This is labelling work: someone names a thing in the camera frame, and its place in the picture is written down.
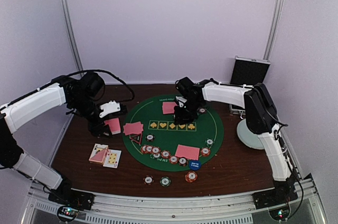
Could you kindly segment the red-backed card deck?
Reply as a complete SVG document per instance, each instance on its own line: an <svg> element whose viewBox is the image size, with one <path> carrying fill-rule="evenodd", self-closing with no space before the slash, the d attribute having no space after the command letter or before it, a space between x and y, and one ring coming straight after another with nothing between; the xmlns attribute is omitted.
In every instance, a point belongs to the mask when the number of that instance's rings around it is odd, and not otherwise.
<svg viewBox="0 0 338 224"><path fill-rule="evenodd" d="M121 133L121 126L119 118L113 118L105 121L105 125L108 125L112 135Z"/></svg>

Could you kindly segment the red-backed card top seat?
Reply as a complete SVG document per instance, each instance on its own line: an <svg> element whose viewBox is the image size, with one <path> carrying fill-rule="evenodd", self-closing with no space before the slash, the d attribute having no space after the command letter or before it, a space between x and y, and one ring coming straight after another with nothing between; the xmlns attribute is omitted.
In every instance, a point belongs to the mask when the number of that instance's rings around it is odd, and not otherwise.
<svg viewBox="0 0 338 224"><path fill-rule="evenodd" d="M177 106L175 102L163 102L162 112L164 115L174 114L174 108Z"/></svg>

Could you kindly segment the red-backed card seat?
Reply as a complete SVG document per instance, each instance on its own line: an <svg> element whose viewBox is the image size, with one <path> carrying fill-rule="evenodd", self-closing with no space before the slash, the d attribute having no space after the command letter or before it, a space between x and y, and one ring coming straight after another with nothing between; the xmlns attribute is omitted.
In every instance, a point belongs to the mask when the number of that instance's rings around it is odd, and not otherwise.
<svg viewBox="0 0 338 224"><path fill-rule="evenodd" d="M164 115L174 114L174 108L177 106L175 102L163 102L162 112Z"/></svg>
<svg viewBox="0 0 338 224"><path fill-rule="evenodd" d="M194 147L193 146L186 146L186 145L181 145L178 144L176 152L175 152L175 156L177 157L184 157L186 159L192 160L192 149Z"/></svg>

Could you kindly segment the card deck box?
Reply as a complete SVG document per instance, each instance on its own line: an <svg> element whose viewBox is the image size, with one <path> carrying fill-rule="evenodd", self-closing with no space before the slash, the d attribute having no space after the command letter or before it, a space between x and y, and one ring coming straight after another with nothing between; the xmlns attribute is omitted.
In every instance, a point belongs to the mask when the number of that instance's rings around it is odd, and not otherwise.
<svg viewBox="0 0 338 224"><path fill-rule="evenodd" d="M105 144L95 144L89 157L89 162L103 165L108 155L109 146Z"/></svg>

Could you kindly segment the single red-backed card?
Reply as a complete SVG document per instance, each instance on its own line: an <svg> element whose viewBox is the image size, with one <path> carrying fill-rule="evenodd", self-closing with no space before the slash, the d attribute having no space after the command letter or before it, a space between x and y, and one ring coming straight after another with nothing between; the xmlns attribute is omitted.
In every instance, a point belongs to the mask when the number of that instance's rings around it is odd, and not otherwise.
<svg viewBox="0 0 338 224"><path fill-rule="evenodd" d="M126 123L123 126L123 133L127 136L127 135L131 135L131 134L135 134L135 132L137 131L137 125L135 123Z"/></svg>

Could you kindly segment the black red all-in triangle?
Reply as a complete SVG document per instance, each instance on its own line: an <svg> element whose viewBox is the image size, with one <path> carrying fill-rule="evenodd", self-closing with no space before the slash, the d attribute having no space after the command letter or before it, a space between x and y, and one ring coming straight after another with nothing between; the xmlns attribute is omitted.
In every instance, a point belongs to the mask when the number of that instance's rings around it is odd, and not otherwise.
<svg viewBox="0 0 338 224"><path fill-rule="evenodd" d="M130 134L129 139L131 142L136 143L138 145L141 145L142 139L143 139L143 134Z"/></svg>

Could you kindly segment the red five poker chip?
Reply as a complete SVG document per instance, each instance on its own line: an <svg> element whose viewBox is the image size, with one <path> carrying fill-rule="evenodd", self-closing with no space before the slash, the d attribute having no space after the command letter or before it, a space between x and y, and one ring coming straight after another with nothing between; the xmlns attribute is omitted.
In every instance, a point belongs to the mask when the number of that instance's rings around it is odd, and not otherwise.
<svg viewBox="0 0 338 224"><path fill-rule="evenodd" d="M211 154L211 150L208 147L203 147L201 149L201 155L207 157Z"/></svg>

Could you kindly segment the red chip pile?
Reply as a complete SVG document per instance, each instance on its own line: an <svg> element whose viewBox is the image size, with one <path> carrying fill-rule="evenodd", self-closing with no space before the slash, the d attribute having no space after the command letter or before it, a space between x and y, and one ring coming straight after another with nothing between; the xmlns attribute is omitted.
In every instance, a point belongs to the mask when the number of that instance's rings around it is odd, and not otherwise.
<svg viewBox="0 0 338 224"><path fill-rule="evenodd" d="M140 151L142 154L147 154L147 145L143 145L141 148L140 148Z"/></svg>

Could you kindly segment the brown chip top seat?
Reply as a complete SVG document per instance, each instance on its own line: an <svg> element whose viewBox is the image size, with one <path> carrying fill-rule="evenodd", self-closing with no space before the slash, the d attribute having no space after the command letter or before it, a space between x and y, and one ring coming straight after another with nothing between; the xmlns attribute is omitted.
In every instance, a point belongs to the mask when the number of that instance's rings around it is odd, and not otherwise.
<svg viewBox="0 0 338 224"><path fill-rule="evenodd" d="M148 142L152 142L155 139L155 136L153 134L146 135L146 140Z"/></svg>

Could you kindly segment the blue small blind button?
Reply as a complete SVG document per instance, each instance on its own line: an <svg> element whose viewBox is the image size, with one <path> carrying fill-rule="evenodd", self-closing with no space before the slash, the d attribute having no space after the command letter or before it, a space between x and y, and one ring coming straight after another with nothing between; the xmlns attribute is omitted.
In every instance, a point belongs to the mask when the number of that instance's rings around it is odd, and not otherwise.
<svg viewBox="0 0 338 224"><path fill-rule="evenodd" d="M197 171L201 168L201 162L198 160L189 160L189 169Z"/></svg>

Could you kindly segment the orange-red poker chip stack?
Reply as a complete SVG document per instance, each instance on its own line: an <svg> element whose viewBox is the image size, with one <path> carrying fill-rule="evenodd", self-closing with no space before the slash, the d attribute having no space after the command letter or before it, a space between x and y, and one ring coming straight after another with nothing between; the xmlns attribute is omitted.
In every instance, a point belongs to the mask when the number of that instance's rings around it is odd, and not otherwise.
<svg viewBox="0 0 338 224"><path fill-rule="evenodd" d="M192 183L198 179L198 175L195 171L189 171L185 175L185 180L188 183Z"/></svg>

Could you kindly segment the green poker chip stack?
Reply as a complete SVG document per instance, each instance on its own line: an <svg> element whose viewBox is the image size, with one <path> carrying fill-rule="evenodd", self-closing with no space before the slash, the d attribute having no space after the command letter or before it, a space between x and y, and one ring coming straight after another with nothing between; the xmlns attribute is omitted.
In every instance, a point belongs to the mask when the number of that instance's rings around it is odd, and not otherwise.
<svg viewBox="0 0 338 224"><path fill-rule="evenodd" d="M171 179L167 176L163 176L160 178L159 183L161 186L167 187L171 185Z"/></svg>

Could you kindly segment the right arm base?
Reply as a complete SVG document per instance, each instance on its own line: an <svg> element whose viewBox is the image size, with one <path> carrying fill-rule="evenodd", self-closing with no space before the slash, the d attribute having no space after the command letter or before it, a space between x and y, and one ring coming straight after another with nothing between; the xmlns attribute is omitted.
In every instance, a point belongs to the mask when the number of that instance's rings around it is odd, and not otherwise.
<svg viewBox="0 0 338 224"><path fill-rule="evenodd" d="M277 189L271 189L266 191L255 192L252 194L253 202L256 209L270 208L280 204L286 204L287 202L298 199L298 194L295 191L291 191L287 194L278 191Z"/></svg>

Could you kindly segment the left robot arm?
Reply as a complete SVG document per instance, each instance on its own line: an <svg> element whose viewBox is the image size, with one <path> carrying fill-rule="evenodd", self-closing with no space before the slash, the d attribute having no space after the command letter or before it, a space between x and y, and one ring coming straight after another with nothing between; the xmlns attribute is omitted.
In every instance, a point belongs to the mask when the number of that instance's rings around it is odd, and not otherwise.
<svg viewBox="0 0 338 224"><path fill-rule="evenodd" d="M51 190L65 205L76 200L76 193L65 185L66 179L19 146L14 134L26 124L57 107L66 106L88 122L95 137L111 137L106 122L127 113L123 100L99 103L97 94L104 90L101 73L116 78L109 71L91 69L58 76L45 85L1 105L1 168L17 171Z"/></svg>

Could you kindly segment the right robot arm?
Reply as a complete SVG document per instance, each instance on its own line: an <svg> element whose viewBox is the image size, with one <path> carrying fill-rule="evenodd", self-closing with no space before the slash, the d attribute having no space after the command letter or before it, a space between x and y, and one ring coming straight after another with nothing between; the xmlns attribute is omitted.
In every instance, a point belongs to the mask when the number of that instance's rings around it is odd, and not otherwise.
<svg viewBox="0 0 338 224"><path fill-rule="evenodd" d="M174 122L187 124L198 118L198 110L208 101L232 104L245 109L247 128L264 146L272 172L274 189L271 199L274 203L283 203L291 195L295 183L287 146L281 137L281 128L285 126L277 118L276 106L263 83L254 86L231 85L214 79L194 83L184 77L175 83L180 95L175 98Z"/></svg>

